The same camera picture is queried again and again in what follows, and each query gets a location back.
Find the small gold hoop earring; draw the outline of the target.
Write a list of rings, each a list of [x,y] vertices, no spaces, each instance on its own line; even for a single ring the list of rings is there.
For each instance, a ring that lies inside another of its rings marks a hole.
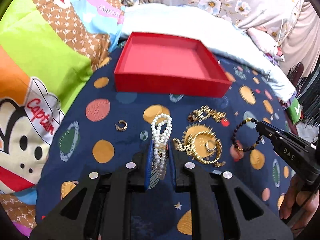
[[[124,132],[127,130],[127,122],[125,120],[119,120],[114,125],[118,132]]]

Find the green cushion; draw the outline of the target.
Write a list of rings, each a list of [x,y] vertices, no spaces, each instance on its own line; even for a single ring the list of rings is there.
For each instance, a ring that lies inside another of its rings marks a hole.
[[[291,105],[286,109],[286,113],[293,124],[299,122],[302,114],[302,108],[296,98],[293,99]]]

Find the dark red chair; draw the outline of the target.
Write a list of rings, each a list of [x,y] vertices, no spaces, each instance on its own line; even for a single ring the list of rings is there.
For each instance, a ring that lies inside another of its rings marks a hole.
[[[287,78],[296,87],[296,85],[298,85],[298,82],[303,72],[304,72],[304,65],[301,62],[299,62],[289,70],[287,74]]]

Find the navy planet print bedsheet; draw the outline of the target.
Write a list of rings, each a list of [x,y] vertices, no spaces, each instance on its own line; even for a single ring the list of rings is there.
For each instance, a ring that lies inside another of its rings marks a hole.
[[[279,218],[291,168],[256,125],[287,130],[288,124],[264,77],[222,59],[232,84],[221,98],[117,92],[121,52],[92,75],[54,135],[37,185],[37,225],[87,174],[113,172],[150,150],[148,188],[131,194],[129,239],[193,239],[190,195],[175,192],[169,141],[206,171],[231,172]],[[119,120],[126,131],[116,130]]]

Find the pink cartoon pillow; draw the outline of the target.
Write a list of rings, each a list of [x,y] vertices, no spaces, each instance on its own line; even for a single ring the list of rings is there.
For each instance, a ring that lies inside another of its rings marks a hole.
[[[277,42],[268,33],[256,28],[249,28],[247,35],[264,54],[271,56],[278,62],[285,62],[284,54],[279,49]]]

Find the light blue quilt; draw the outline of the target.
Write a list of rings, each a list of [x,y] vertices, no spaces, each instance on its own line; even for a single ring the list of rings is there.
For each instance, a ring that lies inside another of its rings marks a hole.
[[[264,76],[274,94],[283,102],[296,89],[279,67],[273,65],[244,32],[231,22],[191,6],[149,3],[127,7],[120,36],[132,32],[167,34],[201,41],[212,53],[246,65]]]

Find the red shallow tray box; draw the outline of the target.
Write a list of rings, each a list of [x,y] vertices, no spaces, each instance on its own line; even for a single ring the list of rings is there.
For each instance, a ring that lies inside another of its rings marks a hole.
[[[223,97],[231,81],[199,40],[132,33],[114,70],[119,92]]]

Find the colourful monkey cartoon blanket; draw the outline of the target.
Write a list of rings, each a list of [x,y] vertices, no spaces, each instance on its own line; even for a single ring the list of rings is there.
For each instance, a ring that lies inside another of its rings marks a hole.
[[[53,137],[110,61],[121,0],[1,0],[1,239],[28,239]]]

